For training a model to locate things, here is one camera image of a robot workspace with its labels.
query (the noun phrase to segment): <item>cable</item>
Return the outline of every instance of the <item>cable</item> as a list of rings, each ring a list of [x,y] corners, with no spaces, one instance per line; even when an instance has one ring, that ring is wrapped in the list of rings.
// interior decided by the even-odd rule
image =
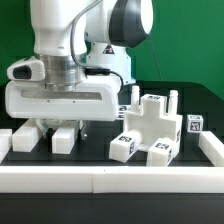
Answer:
[[[116,76],[118,76],[118,77],[120,78],[120,80],[121,80],[121,88],[120,88],[120,92],[121,92],[121,91],[123,90],[123,88],[124,88],[124,80],[123,80],[122,76],[119,75],[117,72],[114,72],[114,71],[110,71],[110,73],[111,73],[111,74],[114,74],[114,75],[116,75]]]
[[[92,67],[92,68],[101,68],[100,66],[96,66],[96,65],[88,65],[85,63],[81,63],[77,60],[76,58],[76,54],[75,54],[75,49],[74,49],[74,37],[75,37],[75,31],[76,31],[76,26],[77,23],[79,21],[79,19],[85,14],[87,13],[90,9],[94,8],[96,5],[98,5],[99,3],[101,3],[103,0],[97,0],[95,2],[93,2],[91,5],[87,6],[84,10],[82,10],[73,20],[72,22],[72,28],[71,28],[71,34],[70,34],[70,48],[71,48],[71,55],[72,55],[72,59],[73,61],[80,67],[82,68],[86,68],[86,67]]]
[[[121,80],[121,88],[120,88],[120,91],[121,91],[123,89],[123,86],[124,86],[124,80],[123,80],[122,76],[119,75],[117,72],[111,71],[110,69],[103,68],[101,66],[81,63],[76,58],[76,53],[75,53],[75,48],[74,48],[74,37],[75,37],[75,31],[76,31],[77,23],[78,23],[79,19],[85,13],[87,13],[89,10],[91,10],[92,8],[94,8],[96,5],[98,5],[102,1],[103,0],[97,0],[97,1],[93,2],[91,5],[87,6],[84,10],[82,10],[75,17],[75,19],[73,20],[73,22],[72,22],[72,28],[71,28],[71,34],[70,34],[71,56],[72,56],[73,61],[84,70],[85,75],[104,75],[104,76],[108,76],[110,74],[114,74],[114,75],[118,76],[120,78],[120,80]]]
[[[120,81],[121,81],[121,88],[120,88],[120,91],[123,90],[123,87],[124,87],[124,80],[122,78],[122,76],[120,74],[118,74],[117,72],[115,71],[111,71],[110,69],[107,69],[107,68],[85,68],[85,74],[86,75],[103,75],[103,76],[108,76],[110,74],[114,74],[116,76],[118,76],[120,78]]]
[[[149,36],[149,43],[150,43],[150,46],[151,46],[151,49],[152,49],[153,59],[154,59],[155,64],[156,64],[156,69],[157,69],[157,72],[158,72],[158,75],[159,75],[159,79],[160,79],[160,82],[162,82],[163,77],[162,77],[162,74],[161,74],[158,58],[157,58],[157,55],[156,55],[156,51],[155,51],[155,48],[154,48],[154,44],[153,44],[151,35]]]

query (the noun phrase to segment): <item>white cube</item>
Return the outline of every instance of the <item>white cube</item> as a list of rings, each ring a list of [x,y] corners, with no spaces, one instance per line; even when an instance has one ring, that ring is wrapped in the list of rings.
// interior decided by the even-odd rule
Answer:
[[[200,133],[203,130],[203,117],[201,115],[187,115],[187,132]]]
[[[174,142],[167,138],[159,138],[149,148],[146,166],[168,166],[173,159]]]
[[[120,162],[127,160],[136,152],[135,138],[128,133],[122,133],[110,143],[109,158]]]

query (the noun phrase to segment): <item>black panel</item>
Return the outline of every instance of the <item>black panel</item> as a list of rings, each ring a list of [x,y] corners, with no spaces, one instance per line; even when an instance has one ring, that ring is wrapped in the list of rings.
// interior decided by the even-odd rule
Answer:
[[[29,80],[32,77],[32,71],[27,65],[20,66],[13,70],[13,76],[15,79]]]
[[[118,0],[111,14],[109,38],[113,45],[135,47],[148,34],[142,25],[141,0]]]

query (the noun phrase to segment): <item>green wall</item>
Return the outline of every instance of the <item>green wall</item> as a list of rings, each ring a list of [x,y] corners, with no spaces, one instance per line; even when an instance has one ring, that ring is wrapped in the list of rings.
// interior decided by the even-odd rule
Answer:
[[[224,99],[224,1],[153,0],[153,48],[164,81],[196,82]],[[33,54],[29,0],[0,0],[0,84],[6,69]],[[149,38],[128,53],[137,80],[158,81]]]

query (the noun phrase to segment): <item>black tabletop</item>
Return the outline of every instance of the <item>black tabletop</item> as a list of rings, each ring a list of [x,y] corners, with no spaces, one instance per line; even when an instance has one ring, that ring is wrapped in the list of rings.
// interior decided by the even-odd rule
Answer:
[[[224,142],[224,101],[200,84],[138,82],[141,95],[168,96],[178,90],[178,113],[183,115],[179,155],[170,166],[212,166],[198,147],[199,134],[187,133],[186,116],[202,115],[205,131]],[[25,120],[5,112],[0,88],[0,128],[16,131]],[[130,104],[131,86],[119,94]],[[145,166],[146,153],[137,152],[126,164],[108,158],[109,143],[122,132],[122,121],[90,122],[86,141],[77,141],[70,155],[51,153],[51,136],[31,153],[10,150],[1,166]],[[223,223],[222,194],[0,194],[1,223]]]

